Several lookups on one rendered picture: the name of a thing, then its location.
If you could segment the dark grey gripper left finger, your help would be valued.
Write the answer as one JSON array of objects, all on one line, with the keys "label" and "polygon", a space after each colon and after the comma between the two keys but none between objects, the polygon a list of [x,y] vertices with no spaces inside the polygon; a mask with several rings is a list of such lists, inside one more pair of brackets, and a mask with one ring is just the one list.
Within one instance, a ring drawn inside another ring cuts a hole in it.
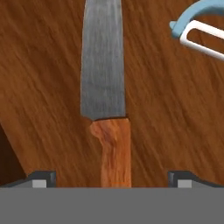
[{"label": "dark grey gripper left finger", "polygon": [[56,186],[56,172],[55,171],[34,171],[26,178],[20,179],[3,187],[17,187],[17,188],[51,188]]}]

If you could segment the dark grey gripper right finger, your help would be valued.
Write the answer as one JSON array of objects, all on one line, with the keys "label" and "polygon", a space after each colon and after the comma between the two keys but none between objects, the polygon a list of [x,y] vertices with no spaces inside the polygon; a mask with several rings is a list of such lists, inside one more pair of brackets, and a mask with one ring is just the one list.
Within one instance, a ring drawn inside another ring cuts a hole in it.
[{"label": "dark grey gripper right finger", "polygon": [[172,188],[218,187],[222,185],[199,178],[191,171],[168,171],[168,186]]}]

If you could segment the wooden-handled steel knife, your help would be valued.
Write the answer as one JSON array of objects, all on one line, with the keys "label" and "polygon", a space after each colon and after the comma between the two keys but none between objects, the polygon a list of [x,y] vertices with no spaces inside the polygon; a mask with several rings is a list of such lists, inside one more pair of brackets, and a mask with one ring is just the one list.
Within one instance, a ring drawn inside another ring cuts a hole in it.
[{"label": "wooden-handled steel knife", "polygon": [[86,0],[80,112],[101,143],[101,185],[131,187],[130,120],[126,116],[122,0]]}]

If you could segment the light blue and white peeler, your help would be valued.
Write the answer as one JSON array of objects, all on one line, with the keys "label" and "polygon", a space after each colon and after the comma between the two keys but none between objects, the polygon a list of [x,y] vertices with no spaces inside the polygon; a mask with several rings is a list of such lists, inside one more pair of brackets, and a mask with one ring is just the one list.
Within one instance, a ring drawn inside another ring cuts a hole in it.
[{"label": "light blue and white peeler", "polygon": [[198,0],[191,4],[182,12],[176,21],[169,23],[171,35],[175,39],[179,39],[179,42],[184,46],[224,61],[224,53],[192,42],[187,37],[191,30],[196,29],[224,40],[224,30],[195,20],[197,16],[203,14],[221,14],[224,16],[224,0]]}]

